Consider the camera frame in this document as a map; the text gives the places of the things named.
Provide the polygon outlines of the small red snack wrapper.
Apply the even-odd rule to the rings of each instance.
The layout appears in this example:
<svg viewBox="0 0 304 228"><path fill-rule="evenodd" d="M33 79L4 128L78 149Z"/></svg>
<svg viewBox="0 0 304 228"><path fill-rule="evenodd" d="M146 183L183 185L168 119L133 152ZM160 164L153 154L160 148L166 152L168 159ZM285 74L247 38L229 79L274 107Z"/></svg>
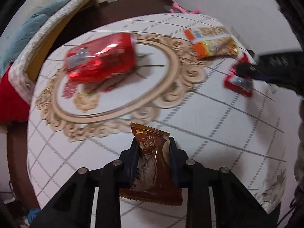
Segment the small red snack wrapper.
<svg viewBox="0 0 304 228"><path fill-rule="evenodd" d="M244 52L237 63L230 67L227 76L224 78L224 87L245 97L251 97L253 95L253 81L250 78L237 76L237 66L240 63L250 64L248 56Z"/></svg>

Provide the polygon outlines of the wooden bed frame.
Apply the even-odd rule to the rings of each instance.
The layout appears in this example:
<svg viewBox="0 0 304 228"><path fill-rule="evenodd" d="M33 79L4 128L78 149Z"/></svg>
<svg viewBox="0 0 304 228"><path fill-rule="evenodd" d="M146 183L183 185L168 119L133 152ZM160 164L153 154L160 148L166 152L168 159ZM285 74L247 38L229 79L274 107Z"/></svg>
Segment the wooden bed frame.
<svg viewBox="0 0 304 228"><path fill-rule="evenodd" d="M98 5L97 0L70 0L52 15L29 42L25 73L28 79L36 82L46 56L72 17L86 6Z"/></svg>

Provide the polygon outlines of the orange snack wrapper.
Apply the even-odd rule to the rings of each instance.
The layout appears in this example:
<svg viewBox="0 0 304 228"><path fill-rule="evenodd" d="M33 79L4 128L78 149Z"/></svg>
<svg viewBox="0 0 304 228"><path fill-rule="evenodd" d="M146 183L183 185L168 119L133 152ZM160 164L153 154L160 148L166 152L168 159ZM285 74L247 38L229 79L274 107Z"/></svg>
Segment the orange snack wrapper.
<svg viewBox="0 0 304 228"><path fill-rule="evenodd" d="M185 29L183 33L200 60L238 55L238 46L230 31L224 26Z"/></svg>

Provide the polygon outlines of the light blue duvet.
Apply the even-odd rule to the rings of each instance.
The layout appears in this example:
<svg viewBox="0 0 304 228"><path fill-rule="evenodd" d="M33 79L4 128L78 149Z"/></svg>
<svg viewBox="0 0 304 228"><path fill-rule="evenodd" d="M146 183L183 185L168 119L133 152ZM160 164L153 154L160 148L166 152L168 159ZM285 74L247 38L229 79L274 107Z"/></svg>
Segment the light blue duvet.
<svg viewBox="0 0 304 228"><path fill-rule="evenodd" d="M31 16L26 20L20 20L12 28L7 39L1 40L1 76L5 74L35 33L69 1L44 0L41 6L31 12Z"/></svg>

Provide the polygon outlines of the crushed red soda can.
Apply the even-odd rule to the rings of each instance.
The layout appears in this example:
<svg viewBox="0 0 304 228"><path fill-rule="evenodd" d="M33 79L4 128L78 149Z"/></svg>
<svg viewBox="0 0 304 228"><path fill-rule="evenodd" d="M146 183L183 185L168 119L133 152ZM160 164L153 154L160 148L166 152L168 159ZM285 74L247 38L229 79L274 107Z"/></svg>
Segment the crushed red soda can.
<svg viewBox="0 0 304 228"><path fill-rule="evenodd" d="M134 34L118 32L71 48L64 58L68 79L79 84L102 82L133 70L136 42Z"/></svg>

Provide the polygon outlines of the brown snack wrapper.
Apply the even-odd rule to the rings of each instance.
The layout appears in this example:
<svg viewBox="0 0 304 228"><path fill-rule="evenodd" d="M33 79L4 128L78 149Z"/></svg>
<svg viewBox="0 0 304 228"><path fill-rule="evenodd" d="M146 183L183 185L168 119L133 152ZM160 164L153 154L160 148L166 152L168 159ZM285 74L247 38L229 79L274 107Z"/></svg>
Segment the brown snack wrapper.
<svg viewBox="0 0 304 228"><path fill-rule="evenodd" d="M171 178L168 132L141 125L130 124L133 136L140 147L137 174L130 189L120 188L122 198L180 206L182 190Z"/></svg>

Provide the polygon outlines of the white patterned tablecloth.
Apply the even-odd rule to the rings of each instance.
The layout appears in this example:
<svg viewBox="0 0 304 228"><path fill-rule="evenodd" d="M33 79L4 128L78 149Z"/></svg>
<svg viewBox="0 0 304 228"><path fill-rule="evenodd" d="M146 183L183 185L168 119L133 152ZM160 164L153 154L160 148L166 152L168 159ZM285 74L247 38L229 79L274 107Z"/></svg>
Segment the white patterned tablecloth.
<svg viewBox="0 0 304 228"><path fill-rule="evenodd" d="M28 172L41 211L32 227L273 227L285 189L284 131L273 89L224 87L237 56L198 59L183 31L224 26L201 14L155 14L89 31L51 53L30 107ZM68 79L68 50L132 33L137 66L102 82ZM120 196L136 123L170 134L189 159L180 206Z"/></svg>

